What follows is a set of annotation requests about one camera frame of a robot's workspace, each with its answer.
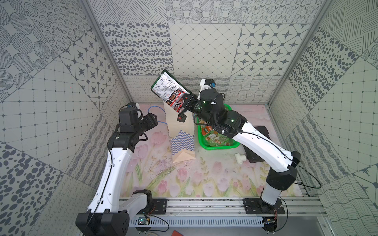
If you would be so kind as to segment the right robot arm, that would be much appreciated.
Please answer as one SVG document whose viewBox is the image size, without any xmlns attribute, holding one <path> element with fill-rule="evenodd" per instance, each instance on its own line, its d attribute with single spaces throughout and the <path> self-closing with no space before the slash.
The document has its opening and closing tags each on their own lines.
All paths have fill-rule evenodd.
<svg viewBox="0 0 378 236">
<path fill-rule="evenodd" d="M 185 113 L 190 111 L 216 132 L 239 142 L 270 165 L 261 200 L 275 205 L 281 192 L 287 190 L 297 177 L 298 162 L 292 153 L 269 140 L 237 111 L 226 110 L 223 95 L 214 88 L 203 90 L 200 96 L 180 93 L 179 99 L 183 102 L 179 122 L 184 122 Z"/>
</svg>

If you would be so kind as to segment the red black condiment packet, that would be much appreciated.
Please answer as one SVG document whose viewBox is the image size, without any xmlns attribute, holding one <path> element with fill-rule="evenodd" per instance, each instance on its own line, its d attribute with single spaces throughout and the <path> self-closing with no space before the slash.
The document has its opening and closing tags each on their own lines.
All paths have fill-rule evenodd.
<svg viewBox="0 0 378 236">
<path fill-rule="evenodd" d="M 182 112 L 184 95 L 191 92 L 179 83 L 176 78 L 167 70 L 164 70 L 151 86 L 151 91 L 164 103 L 177 113 Z"/>
</svg>

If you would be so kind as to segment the blue checkered paper bag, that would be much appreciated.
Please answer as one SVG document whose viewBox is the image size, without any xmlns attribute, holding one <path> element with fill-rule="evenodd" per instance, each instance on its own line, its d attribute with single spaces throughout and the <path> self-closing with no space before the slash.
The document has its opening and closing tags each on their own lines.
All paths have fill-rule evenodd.
<svg viewBox="0 0 378 236">
<path fill-rule="evenodd" d="M 165 115 L 165 121 L 158 118 L 158 122 L 167 126 L 172 162 L 179 163 L 195 159 L 194 122 L 186 121 L 181 123 L 177 121 L 178 113 L 165 103 L 161 106 L 151 106 L 148 112 L 153 108 L 162 110 Z"/>
</svg>

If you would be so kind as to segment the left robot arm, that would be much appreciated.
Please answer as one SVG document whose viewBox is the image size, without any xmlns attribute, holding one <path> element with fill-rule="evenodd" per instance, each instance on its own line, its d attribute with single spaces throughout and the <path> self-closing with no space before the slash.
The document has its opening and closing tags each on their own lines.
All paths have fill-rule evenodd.
<svg viewBox="0 0 378 236">
<path fill-rule="evenodd" d="M 107 142 L 107 160 L 96 194 L 85 213 L 79 213 L 75 225 L 84 236 L 124 236 L 130 219 L 154 209 L 151 191 L 135 191 L 120 205 L 121 187 L 126 169 L 138 142 L 147 141 L 146 131 L 158 125 L 157 116 L 144 115 L 137 103 L 119 110 L 119 122 Z"/>
</svg>

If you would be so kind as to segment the white pipe elbow fitting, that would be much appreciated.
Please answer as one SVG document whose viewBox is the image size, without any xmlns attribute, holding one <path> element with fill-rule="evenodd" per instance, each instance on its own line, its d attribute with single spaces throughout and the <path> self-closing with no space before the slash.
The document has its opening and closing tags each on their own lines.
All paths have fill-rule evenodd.
<svg viewBox="0 0 378 236">
<path fill-rule="evenodd" d="M 245 161 L 247 161 L 247 157 L 240 153 L 235 154 L 235 159 L 239 165 L 242 165 Z"/>
</svg>

